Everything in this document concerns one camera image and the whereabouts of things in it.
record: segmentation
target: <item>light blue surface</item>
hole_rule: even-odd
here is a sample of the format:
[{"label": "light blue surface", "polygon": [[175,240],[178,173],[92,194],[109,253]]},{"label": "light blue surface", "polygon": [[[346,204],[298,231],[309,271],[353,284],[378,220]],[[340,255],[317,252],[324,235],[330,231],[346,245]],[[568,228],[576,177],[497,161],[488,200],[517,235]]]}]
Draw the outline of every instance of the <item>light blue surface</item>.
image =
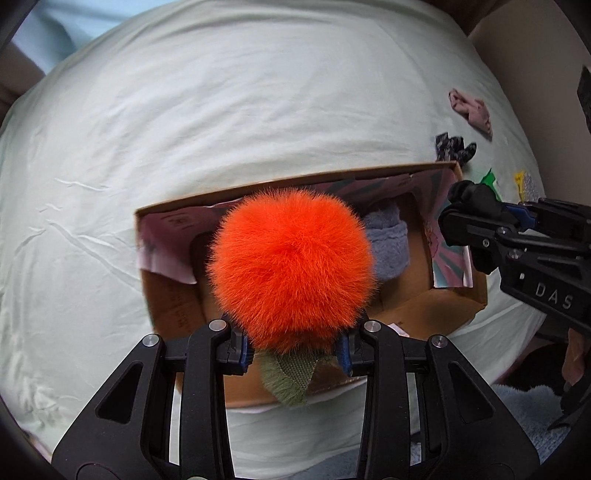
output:
[{"label": "light blue surface", "polygon": [[[505,403],[509,411],[526,432],[540,456],[546,460],[564,440],[568,428],[548,431],[548,426],[562,415],[560,397],[549,387],[539,386],[528,392],[515,390],[504,385],[493,385],[493,390]],[[358,451],[342,453],[332,457],[305,472],[297,473],[288,480],[334,480],[354,478]],[[411,465],[420,462],[421,446],[411,444]]]},{"label": "light blue surface", "polygon": [[45,73],[128,18],[171,0],[41,0],[14,43]]}]

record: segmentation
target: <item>pink paper lining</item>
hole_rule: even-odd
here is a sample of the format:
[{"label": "pink paper lining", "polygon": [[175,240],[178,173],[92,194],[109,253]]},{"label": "pink paper lining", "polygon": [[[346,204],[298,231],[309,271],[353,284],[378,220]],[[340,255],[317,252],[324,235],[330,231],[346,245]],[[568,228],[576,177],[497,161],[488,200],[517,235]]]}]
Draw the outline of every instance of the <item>pink paper lining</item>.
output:
[{"label": "pink paper lining", "polygon": [[[381,179],[339,180],[303,188],[335,195],[354,206],[412,193],[423,217],[435,288],[472,287],[468,248],[448,247],[437,223],[439,214],[448,205],[449,187],[456,181],[451,169],[441,168]],[[201,233],[214,231],[222,216],[239,201],[144,216],[139,224],[138,267],[181,283],[196,283],[189,254],[191,242]]]}]

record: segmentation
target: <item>gray fabric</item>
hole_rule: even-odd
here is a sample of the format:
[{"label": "gray fabric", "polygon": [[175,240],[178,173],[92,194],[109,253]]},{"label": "gray fabric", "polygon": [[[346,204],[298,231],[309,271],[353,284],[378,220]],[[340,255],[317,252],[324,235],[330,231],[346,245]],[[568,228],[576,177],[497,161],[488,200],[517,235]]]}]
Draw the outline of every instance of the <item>gray fabric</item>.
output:
[{"label": "gray fabric", "polygon": [[400,276],[410,263],[408,252],[408,229],[400,219],[395,201],[363,217],[366,234],[374,255],[374,271],[379,282]]},{"label": "gray fabric", "polygon": [[[503,401],[530,438],[544,462],[564,440],[568,428],[548,431],[548,426],[562,415],[560,397],[550,387],[539,386],[527,392],[515,390],[506,385],[493,385],[493,390]],[[333,480],[354,478],[358,451],[342,453],[324,462],[297,473],[288,480]],[[411,465],[421,461],[421,445],[411,444]]]}]

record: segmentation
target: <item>cardboard box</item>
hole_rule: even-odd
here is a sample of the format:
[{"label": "cardboard box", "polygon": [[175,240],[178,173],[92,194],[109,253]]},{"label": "cardboard box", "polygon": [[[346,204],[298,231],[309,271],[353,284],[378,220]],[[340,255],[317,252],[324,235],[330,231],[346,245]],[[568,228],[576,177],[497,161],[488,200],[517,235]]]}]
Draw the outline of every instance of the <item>cardboard box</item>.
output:
[{"label": "cardboard box", "polygon": [[[179,209],[230,202],[267,188],[310,186],[343,180],[382,180],[402,174],[410,174],[407,176],[410,178],[413,174],[424,176],[423,172],[427,170],[442,169],[453,172],[454,180],[462,178],[461,170],[455,162],[413,164],[282,179],[152,205],[136,212],[138,248],[140,251],[147,248],[144,245],[147,239],[142,237],[146,237],[146,234],[141,233],[141,226],[142,221],[151,214],[156,214],[151,217],[156,219],[173,218],[172,212]],[[486,306],[486,277],[470,271],[466,281],[472,283],[473,287],[434,288],[432,256],[433,248],[436,250],[437,247],[433,246],[433,240],[430,244],[427,239],[424,219],[418,209],[415,194],[407,192],[397,196],[397,204],[401,218],[408,225],[410,266],[400,277],[382,285],[367,308],[368,315],[388,325],[395,323],[414,338],[427,339],[436,333],[448,335],[472,320],[474,315]],[[182,229],[183,221],[186,220],[182,220],[182,216],[177,220]],[[189,251],[186,252],[188,257],[185,263],[190,263],[190,276],[194,276],[196,284],[182,283],[153,272],[159,271],[162,265],[150,264],[150,270],[153,271],[141,270],[144,294],[154,331],[165,340],[191,335],[208,321],[219,318],[222,313],[212,296],[204,270],[211,235],[211,230],[201,232],[186,248]],[[351,381],[355,380],[346,377],[338,366],[321,365],[314,373],[308,394],[320,393]],[[261,383],[256,359],[243,377],[225,377],[225,391],[226,406],[229,408],[276,402]]]}]

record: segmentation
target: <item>fluffy orange ball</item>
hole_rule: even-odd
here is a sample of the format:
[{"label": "fluffy orange ball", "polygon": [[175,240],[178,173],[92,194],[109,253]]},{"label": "fluffy orange ball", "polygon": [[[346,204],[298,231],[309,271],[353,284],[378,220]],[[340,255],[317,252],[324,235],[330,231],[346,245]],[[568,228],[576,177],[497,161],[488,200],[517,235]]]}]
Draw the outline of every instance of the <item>fluffy orange ball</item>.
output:
[{"label": "fluffy orange ball", "polygon": [[375,285],[359,219],[341,200],[308,190],[243,200],[222,221],[208,273],[254,347],[279,353],[330,351]]}]

